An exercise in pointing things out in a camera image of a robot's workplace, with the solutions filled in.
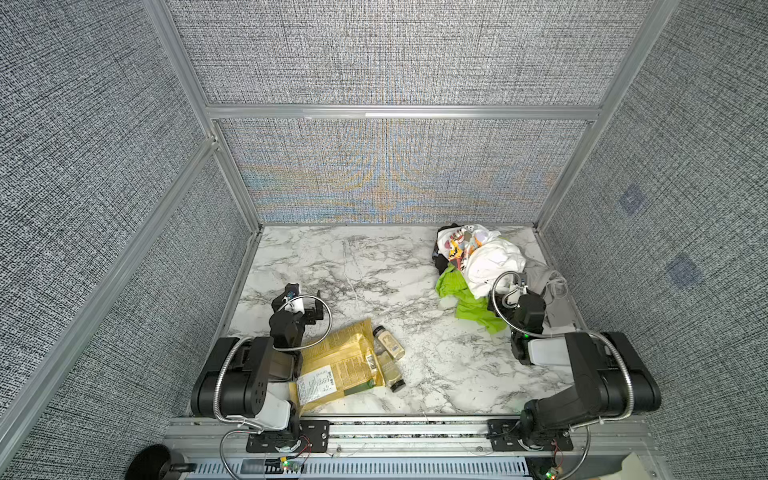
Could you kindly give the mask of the grey cloth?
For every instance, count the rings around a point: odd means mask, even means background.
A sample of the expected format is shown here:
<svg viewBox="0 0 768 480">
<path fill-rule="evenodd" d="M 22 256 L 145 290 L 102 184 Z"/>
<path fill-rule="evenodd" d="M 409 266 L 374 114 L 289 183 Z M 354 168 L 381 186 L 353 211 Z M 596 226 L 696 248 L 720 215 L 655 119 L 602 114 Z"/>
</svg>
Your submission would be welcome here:
<svg viewBox="0 0 768 480">
<path fill-rule="evenodd" d="M 541 296 L 545 302 L 546 321 L 550 329 L 554 332 L 565 332 L 568 328 L 580 328 L 567 281 L 559 271 L 530 259 L 523 273 L 528 290 Z"/>
</svg>

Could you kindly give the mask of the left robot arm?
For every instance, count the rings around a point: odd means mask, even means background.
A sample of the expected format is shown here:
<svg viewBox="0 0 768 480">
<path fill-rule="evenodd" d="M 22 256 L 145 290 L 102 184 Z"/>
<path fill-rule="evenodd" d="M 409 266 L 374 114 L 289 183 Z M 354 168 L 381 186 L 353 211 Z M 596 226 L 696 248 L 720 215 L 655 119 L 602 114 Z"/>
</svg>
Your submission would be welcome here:
<svg viewBox="0 0 768 480">
<path fill-rule="evenodd" d="M 298 435 L 297 403 L 269 390 L 273 384 L 296 381 L 303 368 L 302 352 L 309 344 L 309 326 L 332 314 L 320 293 L 304 294 L 298 283 L 289 283 L 271 302 L 266 336 L 221 337 L 214 344 L 191 391 L 190 409 L 195 417 L 243 426 L 256 434 Z"/>
</svg>

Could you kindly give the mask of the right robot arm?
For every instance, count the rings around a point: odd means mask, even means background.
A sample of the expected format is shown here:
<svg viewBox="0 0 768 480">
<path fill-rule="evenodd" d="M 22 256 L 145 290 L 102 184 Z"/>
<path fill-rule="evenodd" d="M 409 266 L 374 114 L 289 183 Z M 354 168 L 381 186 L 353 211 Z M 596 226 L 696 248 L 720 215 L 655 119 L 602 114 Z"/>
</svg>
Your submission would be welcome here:
<svg viewBox="0 0 768 480">
<path fill-rule="evenodd" d="M 562 338 L 573 385 L 525 404 L 514 429 L 523 445 L 543 447 L 569 430 L 661 407 L 658 383 L 625 334 L 577 331 Z"/>
</svg>

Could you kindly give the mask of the white cloth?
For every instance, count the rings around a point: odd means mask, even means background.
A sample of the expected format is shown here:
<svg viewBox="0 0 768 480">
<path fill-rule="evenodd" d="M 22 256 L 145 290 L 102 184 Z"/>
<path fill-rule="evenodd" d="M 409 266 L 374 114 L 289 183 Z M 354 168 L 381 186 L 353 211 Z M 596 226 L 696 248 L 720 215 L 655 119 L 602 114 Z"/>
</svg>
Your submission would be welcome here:
<svg viewBox="0 0 768 480">
<path fill-rule="evenodd" d="M 495 280 L 506 271 L 520 273 L 526 257 L 512 242 L 497 238 L 478 248 L 467 260 L 463 275 L 475 299 L 485 297 Z"/>
</svg>

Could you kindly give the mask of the lime green cloth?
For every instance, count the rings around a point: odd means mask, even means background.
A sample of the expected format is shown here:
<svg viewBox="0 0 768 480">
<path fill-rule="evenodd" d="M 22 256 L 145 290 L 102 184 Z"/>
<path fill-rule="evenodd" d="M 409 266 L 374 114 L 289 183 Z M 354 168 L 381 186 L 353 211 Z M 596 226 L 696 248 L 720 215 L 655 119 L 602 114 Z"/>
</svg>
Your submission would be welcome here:
<svg viewBox="0 0 768 480">
<path fill-rule="evenodd" d="M 488 309 L 488 300 L 475 298 L 463 275 L 449 266 L 437 280 L 435 290 L 443 306 L 452 306 L 459 320 L 475 322 L 483 326 L 490 335 L 507 328 L 507 324 Z"/>
</svg>

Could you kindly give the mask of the black cloth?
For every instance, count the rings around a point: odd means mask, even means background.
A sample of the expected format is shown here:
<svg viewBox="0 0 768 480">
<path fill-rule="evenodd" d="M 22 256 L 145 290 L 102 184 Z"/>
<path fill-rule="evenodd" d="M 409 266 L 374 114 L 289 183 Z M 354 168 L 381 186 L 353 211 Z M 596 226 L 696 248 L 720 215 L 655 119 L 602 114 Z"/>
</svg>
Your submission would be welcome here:
<svg viewBox="0 0 768 480">
<path fill-rule="evenodd" d="M 439 236 L 440 236 L 441 233 L 443 233 L 445 231 L 455 230 L 455 229 L 458 229 L 459 227 L 460 227 L 459 224 L 452 223 L 450 225 L 442 226 L 442 227 L 440 227 L 437 230 L 436 241 L 435 241 L 435 244 L 434 244 L 434 247 L 433 247 L 431 258 L 432 258 L 434 266 L 437 269 L 439 275 L 442 275 L 444 273 L 444 271 L 447 269 L 448 263 L 449 263 L 448 259 L 440 252 Z"/>
</svg>

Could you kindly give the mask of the colourful patterned cloth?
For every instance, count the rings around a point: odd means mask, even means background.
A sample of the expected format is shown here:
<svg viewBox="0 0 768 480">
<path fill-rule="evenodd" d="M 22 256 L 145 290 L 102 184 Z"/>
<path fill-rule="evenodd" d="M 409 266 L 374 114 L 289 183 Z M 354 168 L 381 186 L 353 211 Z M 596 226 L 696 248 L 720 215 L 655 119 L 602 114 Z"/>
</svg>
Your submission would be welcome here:
<svg viewBox="0 0 768 480">
<path fill-rule="evenodd" d="M 451 226 L 437 233 L 437 252 L 457 270 L 464 271 L 475 251 L 500 235 L 498 230 L 489 230 L 480 224 Z"/>
</svg>

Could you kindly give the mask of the yellow snack bag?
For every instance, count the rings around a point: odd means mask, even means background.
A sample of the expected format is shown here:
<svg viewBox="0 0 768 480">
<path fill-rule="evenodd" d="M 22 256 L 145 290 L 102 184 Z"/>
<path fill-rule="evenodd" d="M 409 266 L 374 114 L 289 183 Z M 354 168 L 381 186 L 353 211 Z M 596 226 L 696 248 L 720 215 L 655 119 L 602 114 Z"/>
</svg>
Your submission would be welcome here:
<svg viewBox="0 0 768 480">
<path fill-rule="evenodd" d="M 300 415 L 385 385 L 372 330 L 371 320 L 365 319 L 303 351 L 301 374 L 293 387 Z"/>
</svg>

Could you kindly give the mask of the lower small glass bottle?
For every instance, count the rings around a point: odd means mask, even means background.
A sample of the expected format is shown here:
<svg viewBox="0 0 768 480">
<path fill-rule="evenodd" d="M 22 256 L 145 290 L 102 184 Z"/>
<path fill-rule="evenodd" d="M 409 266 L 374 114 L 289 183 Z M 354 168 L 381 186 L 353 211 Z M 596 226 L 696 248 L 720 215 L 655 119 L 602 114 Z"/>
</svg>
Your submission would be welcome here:
<svg viewBox="0 0 768 480">
<path fill-rule="evenodd" d="M 397 361 L 378 341 L 374 343 L 374 347 L 386 386 L 393 393 L 397 393 L 406 386 Z"/>
</svg>

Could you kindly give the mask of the small glass bottle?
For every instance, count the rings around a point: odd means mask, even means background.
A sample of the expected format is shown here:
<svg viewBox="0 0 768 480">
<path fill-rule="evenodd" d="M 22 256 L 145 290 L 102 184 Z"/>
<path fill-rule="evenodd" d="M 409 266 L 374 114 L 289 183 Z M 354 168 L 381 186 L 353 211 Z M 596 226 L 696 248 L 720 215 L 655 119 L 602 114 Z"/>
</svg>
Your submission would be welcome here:
<svg viewBox="0 0 768 480">
<path fill-rule="evenodd" d="M 400 360 L 405 356 L 404 347 L 386 327 L 377 326 L 373 329 L 372 334 L 394 360 Z"/>
<path fill-rule="evenodd" d="M 386 386 L 393 393 L 397 393 L 406 386 L 397 361 L 378 341 L 374 343 L 374 347 Z"/>
</svg>

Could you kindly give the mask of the upper small glass bottle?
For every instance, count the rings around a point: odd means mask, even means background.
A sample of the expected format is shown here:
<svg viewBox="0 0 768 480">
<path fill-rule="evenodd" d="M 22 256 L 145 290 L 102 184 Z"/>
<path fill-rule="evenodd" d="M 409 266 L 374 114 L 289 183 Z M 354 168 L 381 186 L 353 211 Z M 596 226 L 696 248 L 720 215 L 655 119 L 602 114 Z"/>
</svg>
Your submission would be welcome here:
<svg viewBox="0 0 768 480">
<path fill-rule="evenodd" d="M 394 360 L 400 360 L 405 356 L 404 347 L 386 327 L 377 326 L 373 329 L 372 334 Z"/>
</svg>

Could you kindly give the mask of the black round object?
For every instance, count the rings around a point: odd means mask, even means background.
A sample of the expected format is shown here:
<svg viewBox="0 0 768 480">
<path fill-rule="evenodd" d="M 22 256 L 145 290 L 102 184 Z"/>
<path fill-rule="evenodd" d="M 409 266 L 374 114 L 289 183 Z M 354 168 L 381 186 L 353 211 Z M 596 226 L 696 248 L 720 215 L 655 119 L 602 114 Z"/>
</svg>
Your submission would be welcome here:
<svg viewBox="0 0 768 480">
<path fill-rule="evenodd" d="M 176 450 L 162 444 L 146 447 L 138 453 L 125 473 L 126 480 L 172 480 L 192 473 L 198 464 L 189 462 Z"/>
</svg>

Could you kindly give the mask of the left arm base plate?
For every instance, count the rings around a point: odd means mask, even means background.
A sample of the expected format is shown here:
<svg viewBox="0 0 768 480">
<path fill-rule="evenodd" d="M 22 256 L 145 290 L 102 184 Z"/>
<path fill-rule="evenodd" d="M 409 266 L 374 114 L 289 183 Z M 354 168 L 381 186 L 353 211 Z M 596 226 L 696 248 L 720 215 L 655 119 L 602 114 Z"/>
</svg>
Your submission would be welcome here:
<svg viewBox="0 0 768 480">
<path fill-rule="evenodd" d="M 329 438 L 329 421 L 301 419 L 290 422 L 284 430 L 249 435 L 246 452 L 291 455 L 307 449 L 313 453 L 325 453 Z"/>
</svg>

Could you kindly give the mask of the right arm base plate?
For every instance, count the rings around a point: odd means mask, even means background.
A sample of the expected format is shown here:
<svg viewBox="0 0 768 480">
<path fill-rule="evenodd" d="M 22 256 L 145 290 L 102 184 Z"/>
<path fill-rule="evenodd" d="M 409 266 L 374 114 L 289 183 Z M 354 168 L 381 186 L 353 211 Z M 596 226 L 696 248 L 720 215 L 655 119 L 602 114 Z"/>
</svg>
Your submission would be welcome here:
<svg viewBox="0 0 768 480">
<path fill-rule="evenodd" d="M 528 432 L 519 418 L 491 419 L 486 438 L 494 452 L 565 452 L 574 449 L 567 430 L 531 430 Z"/>
</svg>

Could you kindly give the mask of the aluminium front rail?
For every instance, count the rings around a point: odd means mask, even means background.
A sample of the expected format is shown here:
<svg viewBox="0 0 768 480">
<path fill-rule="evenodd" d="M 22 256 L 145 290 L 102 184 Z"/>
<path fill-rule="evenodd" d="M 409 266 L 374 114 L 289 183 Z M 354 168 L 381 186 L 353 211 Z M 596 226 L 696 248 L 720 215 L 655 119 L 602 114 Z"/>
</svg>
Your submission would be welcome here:
<svg viewBox="0 0 768 480">
<path fill-rule="evenodd" d="M 301 419 L 304 436 L 318 444 L 322 458 L 367 457 L 509 457 L 551 456 L 553 446 L 536 450 L 532 440 L 522 447 L 517 415 L 310 415 Z M 652 479 L 673 474 L 646 421 L 638 416 L 590 427 L 589 455 L 578 471 L 598 461 L 618 464 L 636 454 Z"/>
</svg>

